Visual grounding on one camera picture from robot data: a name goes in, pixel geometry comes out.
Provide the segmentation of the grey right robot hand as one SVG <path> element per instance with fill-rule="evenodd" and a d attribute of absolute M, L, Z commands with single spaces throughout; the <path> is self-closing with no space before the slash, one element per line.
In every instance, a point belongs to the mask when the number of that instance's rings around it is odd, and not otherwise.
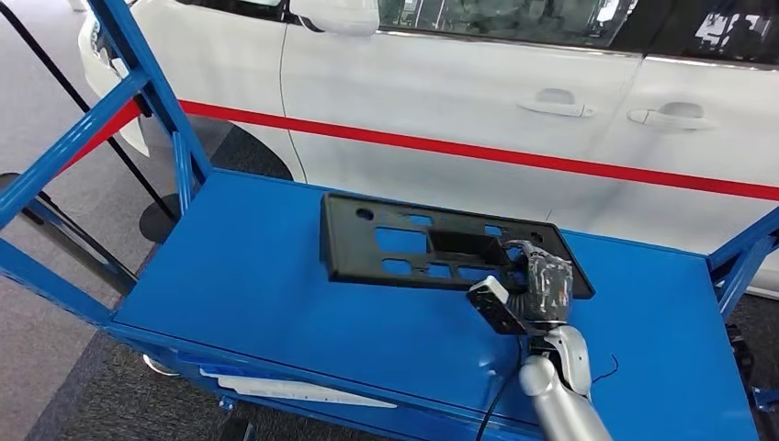
<path fill-rule="evenodd" d="M 527 240 L 502 243 L 506 253 L 516 250 L 508 275 L 519 293 L 510 293 L 507 306 L 523 323 L 551 329 L 568 322 L 572 301 L 571 261 L 551 254 Z"/>

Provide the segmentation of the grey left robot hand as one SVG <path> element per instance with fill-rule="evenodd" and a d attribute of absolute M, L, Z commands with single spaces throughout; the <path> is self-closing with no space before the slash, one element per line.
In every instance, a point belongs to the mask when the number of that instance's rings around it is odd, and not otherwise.
<path fill-rule="evenodd" d="M 256 428 L 254 424 L 239 417 L 229 418 L 221 427 L 218 441 L 255 441 Z"/>

